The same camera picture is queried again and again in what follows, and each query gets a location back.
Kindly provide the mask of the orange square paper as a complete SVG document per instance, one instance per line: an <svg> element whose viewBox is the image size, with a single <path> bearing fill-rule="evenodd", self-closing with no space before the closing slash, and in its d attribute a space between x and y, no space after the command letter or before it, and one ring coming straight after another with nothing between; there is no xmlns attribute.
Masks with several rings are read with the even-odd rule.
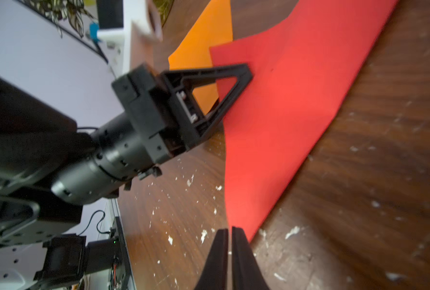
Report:
<svg viewBox="0 0 430 290"><path fill-rule="evenodd" d="M210 48L233 41L230 0L212 0L168 57L170 70L211 68Z"/></svg>

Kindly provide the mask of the red square paper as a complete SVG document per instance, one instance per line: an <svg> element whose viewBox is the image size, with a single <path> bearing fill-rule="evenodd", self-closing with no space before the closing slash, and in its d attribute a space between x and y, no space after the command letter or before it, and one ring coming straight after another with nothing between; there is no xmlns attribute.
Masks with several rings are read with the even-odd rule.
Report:
<svg viewBox="0 0 430 290"><path fill-rule="evenodd" d="M252 239L333 121L396 1L299 1L273 28L210 49L253 78L226 114L228 223Z"/></svg>

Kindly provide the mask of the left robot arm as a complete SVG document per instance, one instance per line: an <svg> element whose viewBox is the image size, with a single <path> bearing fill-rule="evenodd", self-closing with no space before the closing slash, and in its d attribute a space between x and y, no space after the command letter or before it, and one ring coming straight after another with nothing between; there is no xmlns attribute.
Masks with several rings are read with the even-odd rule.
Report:
<svg viewBox="0 0 430 290"><path fill-rule="evenodd" d="M111 290L127 289L120 218L103 240L69 230L85 205L161 176L162 164L212 137L251 80L246 64L162 73L142 64L112 83L123 113L87 133L0 78L0 290L53 290L104 270Z"/></svg>

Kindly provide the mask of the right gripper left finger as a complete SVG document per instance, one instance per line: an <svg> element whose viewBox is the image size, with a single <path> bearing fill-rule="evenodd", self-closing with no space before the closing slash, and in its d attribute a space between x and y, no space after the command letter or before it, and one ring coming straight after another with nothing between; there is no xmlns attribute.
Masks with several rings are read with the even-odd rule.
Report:
<svg viewBox="0 0 430 290"><path fill-rule="evenodd" d="M217 230L194 290L225 290L228 272L228 229Z"/></svg>

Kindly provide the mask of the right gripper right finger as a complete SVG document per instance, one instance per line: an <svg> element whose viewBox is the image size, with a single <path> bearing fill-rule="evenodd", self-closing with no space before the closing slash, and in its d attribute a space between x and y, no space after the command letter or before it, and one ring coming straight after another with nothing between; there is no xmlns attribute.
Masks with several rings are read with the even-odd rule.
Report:
<svg viewBox="0 0 430 290"><path fill-rule="evenodd" d="M242 228L232 227L232 275L234 290L269 290Z"/></svg>

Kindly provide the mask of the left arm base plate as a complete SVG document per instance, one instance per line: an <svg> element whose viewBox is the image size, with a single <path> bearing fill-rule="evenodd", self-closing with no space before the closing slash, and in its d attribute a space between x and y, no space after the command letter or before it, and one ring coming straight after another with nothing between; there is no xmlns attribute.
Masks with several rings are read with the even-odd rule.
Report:
<svg viewBox="0 0 430 290"><path fill-rule="evenodd" d="M136 284L131 269L130 256L124 234L124 227L121 220L118 202L111 199L108 202L110 211L110 238L113 239L116 253L109 275L110 290L135 290Z"/></svg>

